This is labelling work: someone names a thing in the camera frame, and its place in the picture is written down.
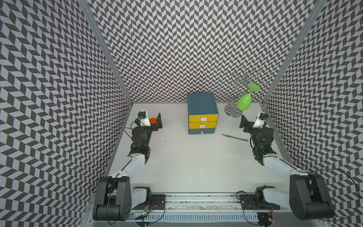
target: chevron patterned wall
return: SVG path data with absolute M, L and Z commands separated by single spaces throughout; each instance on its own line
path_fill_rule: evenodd
M 316 0 L 89 0 L 135 102 L 181 102 L 189 92 L 230 101 L 227 72 L 262 73 L 262 100 Z
M 341 168 L 359 190 L 363 188 L 362 22 L 362 1 L 328 1 L 267 103 L 297 166 Z M 332 225 L 363 226 L 363 200 L 358 202 L 352 181 L 338 171 L 321 174 L 327 179 L 336 215 L 348 216 L 332 219 Z
M 0 226 L 75 226 L 130 108 L 75 0 L 0 1 Z

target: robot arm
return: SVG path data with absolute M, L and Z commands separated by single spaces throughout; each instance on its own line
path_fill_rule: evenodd
M 303 171 L 287 161 L 276 157 L 271 147 L 273 129 L 266 127 L 268 115 L 259 113 L 254 122 L 242 115 L 240 128 L 250 133 L 253 142 L 252 152 L 256 161 L 264 165 L 289 185 L 288 191 L 271 186 L 258 187 L 255 192 L 256 204 L 272 203 L 292 210 L 300 220 L 331 218 L 334 208 L 325 180 L 315 173 Z
M 266 202 L 292 210 L 300 220 L 334 216 L 325 180 L 319 174 L 303 171 L 275 156 L 264 157 L 263 163 L 289 184 L 289 191 L 264 188 L 262 193 Z
M 110 176 L 101 177 L 97 183 L 93 207 L 93 219 L 96 221 L 126 221 L 134 207 L 151 201 L 150 188 L 131 189 L 130 178 L 135 176 L 148 161 L 151 133 L 158 131 L 163 125 L 160 113 L 153 122 L 150 122 L 145 112 L 139 112 L 135 123 L 137 127 L 132 130 L 133 143 L 126 162 Z

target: knife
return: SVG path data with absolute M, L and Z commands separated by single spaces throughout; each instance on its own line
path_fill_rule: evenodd
M 248 139 L 237 138 L 237 137 L 234 137 L 234 136 L 231 136 L 231 135 L 226 135 L 226 134 L 222 134 L 222 135 L 224 135 L 224 136 L 226 136 L 226 137 L 229 137 L 229 138 L 233 138 L 233 139 L 240 139 L 240 140 L 243 140 L 243 141 L 248 142 Z

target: white table surface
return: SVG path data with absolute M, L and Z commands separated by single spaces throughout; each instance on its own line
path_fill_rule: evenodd
M 219 118 L 214 134 L 189 135 L 187 104 L 134 104 L 126 127 L 139 111 L 146 110 L 149 118 L 161 113 L 163 128 L 152 132 L 150 158 L 130 179 L 131 188 L 149 186 L 152 192 L 254 192 L 256 187 L 268 185 L 288 190 L 280 176 L 254 159 L 249 142 L 221 135 L 250 137 L 239 128 L 241 118 L 227 117 L 225 105 L 217 104 Z M 243 114 L 254 121 L 258 112 L 260 105 L 252 103 Z M 109 175 L 125 162 L 131 143 L 123 133 Z M 280 156 L 275 142 L 272 148 Z

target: orange object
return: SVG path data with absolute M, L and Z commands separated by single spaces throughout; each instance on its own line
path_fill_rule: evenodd
M 156 118 L 150 118 L 149 121 L 150 121 L 150 124 L 157 124 L 158 123 Z

